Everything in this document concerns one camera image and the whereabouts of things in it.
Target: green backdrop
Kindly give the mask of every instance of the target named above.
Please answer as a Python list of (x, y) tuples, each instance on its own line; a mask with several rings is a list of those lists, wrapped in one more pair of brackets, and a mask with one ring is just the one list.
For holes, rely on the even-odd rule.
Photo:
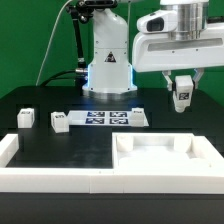
[[(0, 0), (0, 97), (16, 87), (35, 85), (55, 19), (65, 2), (65, 0)], [(132, 4), (130, 49), (137, 34), (137, 19), (157, 9), (159, 0), (145, 0)], [(127, 20), (127, 4), (120, 4), (114, 11)], [(224, 1), (210, 0), (209, 16), (220, 15), (224, 15)], [(91, 22), (82, 25), (81, 32), (85, 57), (87, 62), (90, 62), (93, 51)], [(59, 71), (75, 68), (76, 61), (72, 21), (64, 12), (41, 80)], [(176, 71), (175, 74), (193, 74), (193, 71)], [(55, 81), (52, 84), (74, 85), (74, 82)], [(135, 75), (135, 84), (138, 87), (166, 88), (160, 72), (138, 73)], [(224, 106), (223, 86), (224, 67), (206, 69), (199, 87)]]

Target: white plastic part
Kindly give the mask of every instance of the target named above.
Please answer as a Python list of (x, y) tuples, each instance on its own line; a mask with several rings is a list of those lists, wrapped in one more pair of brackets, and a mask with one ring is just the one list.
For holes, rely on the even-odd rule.
[(0, 167), (6, 167), (18, 149), (18, 135), (7, 134), (0, 142)]
[(176, 91), (173, 92), (175, 110), (178, 113), (184, 112), (190, 106), (194, 84), (190, 75), (176, 76)]
[(117, 135), (117, 150), (130, 152), (133, 150), (134, 138), (131, 135)]
[[(148, 22), (162, 18), (164, 20), (163, 30), (160, 31), (148, 31), (147, 24)], [(170, 32), (177, 28), (177, 12), (176, 11), (168, 11), (168, 10), (159, 10), (157, 12), (151, 13), (147, 16), (143, 16), (137, 21), (137, 28), (142, 33), (158, 33), (158, 32)]]
[(17, 115), (18, 128), (32, 128), (35, 120), (34, 109), (21, 109)]
[(69, 132), (69, 122), (64, 112), (51, 113), (51, 125), (56, 133)]
[[(133, 136), (132, 151), (117, 150), (121, 134)], [(178, 136), (192, 139), (190, 151), (174, 151)], [(224, 159), (203, 136), (113, 133), (112, 142), (111, 169), (0, 168), (0, 192), (224, 194)]]
[(133, 44), (133, 68), (150, 72), (223, 66), (223, 43), (224, 23), (208, 24), (194, 41), (171, 41), (168, 33), (139, 33)]
[(128, 26), (111, 12), (94, 11), (94, 59), (88, 67), (86, 92), (121, 94), (137, 90), (132, 83), (132, 66), (128, 62)]
[(183, 5), (209, 2), (209, 0), (161, 0), (160, 5)]
[(132, 127), (144, 127), (144, 109), (132, 108), (129, 122)]

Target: white box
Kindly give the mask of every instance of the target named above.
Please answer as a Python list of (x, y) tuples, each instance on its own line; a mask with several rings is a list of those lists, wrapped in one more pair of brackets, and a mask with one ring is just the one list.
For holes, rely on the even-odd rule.
[(64, 112), (51, 113), (51, 125), (56, 133), (69, 132), (69, 122)]
[(21, 109), (17, 115), (18, 128), (32, 128), (35, 120), (34, 109)]

